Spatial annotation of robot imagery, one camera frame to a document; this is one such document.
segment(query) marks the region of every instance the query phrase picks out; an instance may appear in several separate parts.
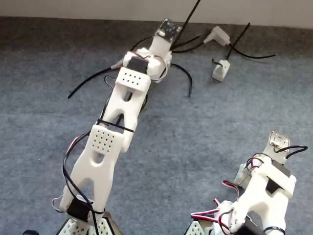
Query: black wire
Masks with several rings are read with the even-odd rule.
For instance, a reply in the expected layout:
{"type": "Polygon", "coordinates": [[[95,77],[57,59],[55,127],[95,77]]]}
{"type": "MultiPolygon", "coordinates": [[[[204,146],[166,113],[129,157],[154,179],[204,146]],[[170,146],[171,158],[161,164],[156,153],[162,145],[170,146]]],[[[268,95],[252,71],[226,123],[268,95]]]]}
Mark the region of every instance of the black wire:
{"type": "Polygon", "coordinates": [[[274,57],[276,56],[276,54],[273,54],[273,55],[266,55],[266,56],[251,56],[251,55],[247,55],[247,54],[244,54],[243,52],[237,50],[233,44],[229,44],[229,46],[235,51],[237,52],[238,54],[244,56],[244,57],[247,57],[247,58],[250,58],[250,59],[267,59],[267,58],[271,58],[271,57],[274,57]]]}
{"type": "Polygon", "coordinates": [[[136,48],[136,46],[138,46],[140,43],[142,43],[142,42],[144,42],[144,41],[146,41],[146,40],[148,40],[148,39],[150,39],[150,38],[152,38],[152,36],[149,36],[149,37],[146,37],[146,38],[141,39],[141,40],[138,41],[135,45],[133,45],[133,47],[132,47],[129,51],[133,51],[133,50],[136,48]]]}
{"type": "Polygon", "coordinates": [[[73,145],[71,146],[71,148],[67,151],[67,153],[65,154],[64,156],[64,159],[63,159],[63,164],[62,164],[62,172],[63,172],[63,175],[64,175],[64,178],[65,178],[65,182],[66,182],[66,185],[67,185],[67,188],[69,190],[69,192],[72,194],[72,196],[80,201],[76,195],[73,193],[73,191],[70,189],[69,185],[68,185],[68,181],[71,183],[71,185],[76,189],[76,191],[83,197],[83,199],[86,201],[86,203],[88,204],[88,209],[91,211],[91,214],[92,214],[92,219],[93,219],[93,223],[94,223],[94,227],[95,227],[95,230],[96,230],[96,234],[99,235],[99,231],[98,231],[98,225],[97,225],[97,221],[96,221],[96,217],[95,217],[95,214],[102,214],[104,213],[103,212],[98,212],[98,211],[95,211],[91,205],[91,202],[89,201],[89,199],[84,195],[84,193],[75,185],[75,183],[72,181],[70,175],[68,174],[67,170],[66,170],[66,162],[68,160],[68,157],[72,151],[72,149],[74,148],[74,146],[79,143],[82,139],[84,139],[84,137],[88,136],[90,134],[90,131],[83,134],[81,137],[79,137],[77,139],[76,142],[73,143],[73,145]]]}
{"type": "Polygon", "coordinates": [[[177,69],[179,69],[179,70],[181,70],[181,71],[183,71],[183,72],[188,76],[188,79],[189,79],[188,98],[190,98],[191,92],[192,92],[192,84],[193,84],[193,82],[192,82],[192,77],[191,77],[190,73],[189,73],[186,69],[184,69],[182,66],[180,66],[180,65],[178,65],[178,64],[171,63],[171,66],[172,66],[172,67],[175,67],[175,68],[177,68],[177,69]]]}
{"type": "Polygon", "coordinates": [[[278,230],[278,231],[282,232],[284,235],[286,234],[285,230],[283,230],[282,228],[276,227],[276,226],[267,227],[266,229],[263,230],[263,232],[265,233],[268,230],[278,230]]]}
{"type": "Polygon", "coordinates": [[[109,125],[109,126],[115,126],[117,128],[123,129],[125,131],[129,131],[129,132],[133,132],[134,133],[134,130],[132,130],[132,129],[129,129],[129,128],[125,127],[125,126],[120,126],[118,124],[115,124],[115,123],[112,123],[112,122],[109,122],[109,121],[104,121],[104,120],[98,119],[98,122],[106,124],[106,125],[109,125]]]}
{"type": "Polygon", "coordinates": [[[199,47],[201,47],[202,45],[204,45],[203,41],[199,42],[198,44],[195,44],[194,46],[188,48],[188,49],[185,49],[185,50],[173,50],[172,53],[185,53],[185,52],[189,52],[189,51],[192,51],[192,50],[195,50],[199,47]]]}
{"type": "Polygon", "coordinates": [[[111,67],[108,67],[104,70],[101,70],[93,75],[91,75],[90,77],[86,78],[84,81],[82,81],[69,95],[68,95],[68,99],[70,99],[83,85],[85,85],[87,82],[91,81],[92,79],[94,79],[95,77],[103,74],[103,73],[106,73],[106,72],[109,72],[109,71],[112,71],[111,67]]]}
{"type": "Polygon", "coordinates": [[[294,152],[292,152],[292,153],[289,153],[289,154],[286,156],[286,159],[288,159],[289,157],[291,157],[292,155],[294,155],[294,154],[296,154],[296,153],[300,153],[300,152],[303,152],[303,151],[305,151],[305,150],[308,149],[308,147],[305,146],[305,145],[291,145],[291,146],[288,146],[288,147],[285,147],[285,148],[281,148],[281,149],[278,149],[278,150],[275,150],[275,149],[274,149],[274,152],[275,152],[275,153],[280,153],[280,152],[283,152],[283,151],[285,151],[285,150],[287,150],[287,149],[291,149],[291,148],[301,148],[301,149],[296,150],[296,151],[294,151],[294,152]]]}
{"type": "MultiPolygon", "coordinates": [[[[236,41],[234,42],[233,46],[235,46],[235,45],[239,42],[239,40],[242,38],[242,36],[245,34],[245,32],[248,30],[249,27],[250,27],[250,23],[248,23],[248,24],[246,25],[245,29],[241,32],[241,34],[239,35],[239,37],[236,39],[236,41]]],[[[233,51],[233,48],[231,47],[231,48],[229,49],[229,52],[228,52],[227,56],[226,56],[226,60],[229,59],[230,54],[232,53],[232,51],[233,51]]]]}
{"type": "Polygon", "coordinates": [[[174,50],[174,49],[176,49],[176,48],[178,48],[178,47],[182,47],[182,46],[184,46],[184,45],[186,45],[186,44],[188,44],[188,43],[191,43],[191,42],[197,40],[199,37],[201,37],[201,35],[202,35],[202,34],[198,34],[198,35],[196,35],[195,37],[193,37],[193,38],[191,38],[191,39],[189,39],[189,40],[187,40],[187,41],[185,41],[185,42],[177,43],[175,46],[172,47],[172,50],[174,50]]]}
{"type": "Polygon", "coordinates": [[[180,39],[180,37],[181,37],[183,31],[185,30],[185,28],[186,28],[186,26],[187,26],[187,24],[188,24],[190,18],[192,17],[192,15],[194,14],[195,10],[197,9],[197,7],[198,7],[200,1],[201,1],[201,0],[197,0],[197,2],[196,2],[196,4],[195,4],[194,8],[192,8],[191,12],[189,13],[189,16],[187,17],[185,23],[183,24],[183,26],[182,26],[182,28],[181,28],[181,31],[179,32],[178,36],[175,38],[175,40],[174,40],[174,42],[173,42],[173,44],[172,44],[172,46],[171,46],[171,50],[172,50],[172,47],[174,47],[175,44],[179,41],[179,39],[180,39]]]}

